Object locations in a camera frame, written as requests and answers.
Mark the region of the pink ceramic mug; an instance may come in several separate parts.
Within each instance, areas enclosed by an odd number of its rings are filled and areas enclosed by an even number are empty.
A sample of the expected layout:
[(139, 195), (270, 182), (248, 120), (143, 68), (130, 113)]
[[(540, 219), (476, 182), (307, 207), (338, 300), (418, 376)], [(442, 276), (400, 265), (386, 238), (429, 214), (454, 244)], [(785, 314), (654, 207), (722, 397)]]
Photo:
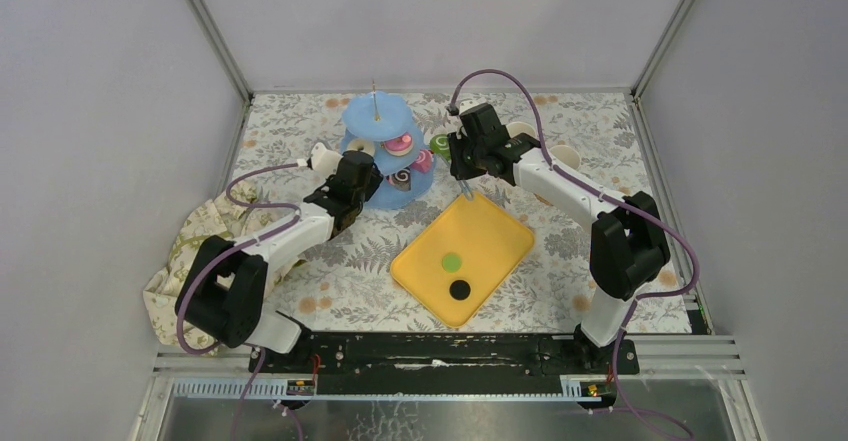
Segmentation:
[(526, 134), (533, 139), (538, 139), (537, 130), (534, 125), (520, 121), (513, 121), (508, 123), (506, 128), (511, 138), (516, 138), (521, 134)]

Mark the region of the green swirl roll cake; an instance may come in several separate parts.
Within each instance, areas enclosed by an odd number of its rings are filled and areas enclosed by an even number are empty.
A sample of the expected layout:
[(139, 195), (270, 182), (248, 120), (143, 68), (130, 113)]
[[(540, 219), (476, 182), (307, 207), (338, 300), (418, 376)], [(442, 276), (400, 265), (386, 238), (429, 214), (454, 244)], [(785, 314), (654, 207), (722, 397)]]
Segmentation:
[(429, 149), (446, 164), (450, 164), (451, 152), (447, 134), (434, 135), (429, 141)]

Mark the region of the white glazed donut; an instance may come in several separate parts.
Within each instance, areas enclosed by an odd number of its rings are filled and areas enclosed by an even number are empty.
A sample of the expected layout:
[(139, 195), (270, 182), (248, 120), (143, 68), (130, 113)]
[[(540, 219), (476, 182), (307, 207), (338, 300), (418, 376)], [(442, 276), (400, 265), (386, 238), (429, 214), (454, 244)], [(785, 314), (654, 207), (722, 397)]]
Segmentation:
[(376, 145), (372, 140), (357, 137), (348, 142), (345, 150), (363, 152), (369, 156), (374, 156), (376, 153)]

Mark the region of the chocolate swirl roll cake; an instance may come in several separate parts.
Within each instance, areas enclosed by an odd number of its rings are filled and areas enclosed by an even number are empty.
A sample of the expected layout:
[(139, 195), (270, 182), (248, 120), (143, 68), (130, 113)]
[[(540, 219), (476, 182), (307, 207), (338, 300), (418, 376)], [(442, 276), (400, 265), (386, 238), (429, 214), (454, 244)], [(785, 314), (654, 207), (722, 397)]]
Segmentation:
[(396, 190), (401, 192), (409, 192), (411, 190), (411, 170), (409, 168), (401, 169), (387, 178), (389, 184)]

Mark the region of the pink swirl roll cake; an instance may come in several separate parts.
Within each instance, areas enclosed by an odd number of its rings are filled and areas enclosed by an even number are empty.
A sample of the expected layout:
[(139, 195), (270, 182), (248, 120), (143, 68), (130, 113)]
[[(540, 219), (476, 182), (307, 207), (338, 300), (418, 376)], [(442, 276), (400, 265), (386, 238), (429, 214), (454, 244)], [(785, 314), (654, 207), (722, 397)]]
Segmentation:
[(434, 164), (434, 153), (430, 149), (421, 149), (416, 159), (409, 165), (410, 170), (428, 173)]

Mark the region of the pink sprinkled donut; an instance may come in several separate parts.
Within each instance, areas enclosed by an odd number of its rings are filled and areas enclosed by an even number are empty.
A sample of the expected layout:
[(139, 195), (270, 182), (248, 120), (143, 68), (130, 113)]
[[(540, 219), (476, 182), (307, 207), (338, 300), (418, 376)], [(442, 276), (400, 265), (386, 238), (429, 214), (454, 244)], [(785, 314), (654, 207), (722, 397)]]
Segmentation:
[(405, 156), (414, 148), (414, 140), (412, 135), (407, 132), (396, 138), (392, 138), (382, 142), (383, 148), (392, 156)]

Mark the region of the blue three-tier cake stand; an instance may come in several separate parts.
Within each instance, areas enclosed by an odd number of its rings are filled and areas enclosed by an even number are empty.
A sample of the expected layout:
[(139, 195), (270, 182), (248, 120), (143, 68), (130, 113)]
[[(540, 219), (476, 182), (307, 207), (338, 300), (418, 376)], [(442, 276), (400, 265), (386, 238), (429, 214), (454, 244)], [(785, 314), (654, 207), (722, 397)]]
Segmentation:
[[(424, 134), (415, 120), (414, 113), (406, 100), (399, 94), (372, 89), (366, 94), (353, 97), (341, 115), (345, 134), (341, 141), (341, 150), (353, 138), (372, 140), (376, 145), (373, 156), (383, 181), (366, 206), (373, 209), (400, 209), (423, 196), (434, 181), (434, 164), (428, 173), (411, 170), (411, 190), (401, 192), (394, 189), (387, 178), (409, 165), (416, 159), (421, 149), (429, 149)], [(409, 132), (414, 140), (414, 148), (405, 156), (390, 155), (382, 142)]]

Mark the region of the green ceramic mug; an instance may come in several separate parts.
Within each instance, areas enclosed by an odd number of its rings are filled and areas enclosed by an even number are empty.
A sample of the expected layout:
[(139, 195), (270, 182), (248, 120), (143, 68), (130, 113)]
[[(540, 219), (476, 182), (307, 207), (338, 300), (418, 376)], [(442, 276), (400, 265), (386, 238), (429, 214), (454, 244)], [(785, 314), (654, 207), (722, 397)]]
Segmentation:
[(582, 158), (574, 148), (559, 144), (549, 149), (555, 166), (562, 170), (577, 172), (581, 166)]

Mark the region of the yellow serving tray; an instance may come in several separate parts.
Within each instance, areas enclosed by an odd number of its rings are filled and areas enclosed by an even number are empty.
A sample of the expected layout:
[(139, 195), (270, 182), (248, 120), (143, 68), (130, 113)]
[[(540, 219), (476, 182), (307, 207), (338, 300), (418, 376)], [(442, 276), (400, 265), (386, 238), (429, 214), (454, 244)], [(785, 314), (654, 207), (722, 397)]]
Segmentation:
[[(390, 274), (428, 311), (450, 328), (464, 326), (532, 251), (533, 231), (484, 194), (460, 195), (392, 261)], [(446, 272), (447, 253), (462, 258), (461, 269)], [(471, 285), (463, 301), (449, 294), (462, 279)]]

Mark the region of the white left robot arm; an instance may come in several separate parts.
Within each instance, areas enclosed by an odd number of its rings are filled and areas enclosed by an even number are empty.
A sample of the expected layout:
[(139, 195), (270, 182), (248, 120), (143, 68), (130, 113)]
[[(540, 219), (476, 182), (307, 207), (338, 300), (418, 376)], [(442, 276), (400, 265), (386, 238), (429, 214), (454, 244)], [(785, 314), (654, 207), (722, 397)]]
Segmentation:
[(314, 147), (304, 166), (325, 175), (324, 183), (291, 206), (290, 214), (235, 240), (210, 236), (198, 249), (175, 303), (176, 337), (186, 352), (185, 328), (199, 329), (212, 344), (272, 351), (288, 372), (309, 362), (304, 326), (265, 302), (269, 277), (303, 252), (349, 228), (383, 181), (374, 157), (364, 151), (326, 152)]

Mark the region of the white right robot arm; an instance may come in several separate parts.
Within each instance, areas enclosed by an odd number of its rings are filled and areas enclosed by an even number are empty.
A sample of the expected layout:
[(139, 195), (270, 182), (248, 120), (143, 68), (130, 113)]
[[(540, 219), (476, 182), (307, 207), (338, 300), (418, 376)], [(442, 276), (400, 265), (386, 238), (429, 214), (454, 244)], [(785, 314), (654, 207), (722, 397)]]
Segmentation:
[(613, 359), (611, 343), (626, 325), (643, 285), (670, 260), (655, 200), (622, 196), (555, 158), (541, 129), (504, 124), (488, 102), (451, 103), (459, 126), (448, 136), (450, 173), (457, 180), (488, 175), (532, 193), (564, 212), (590, 236), (589, 271), (597, 288), (577, 327), (575, 363), (597, 373)]

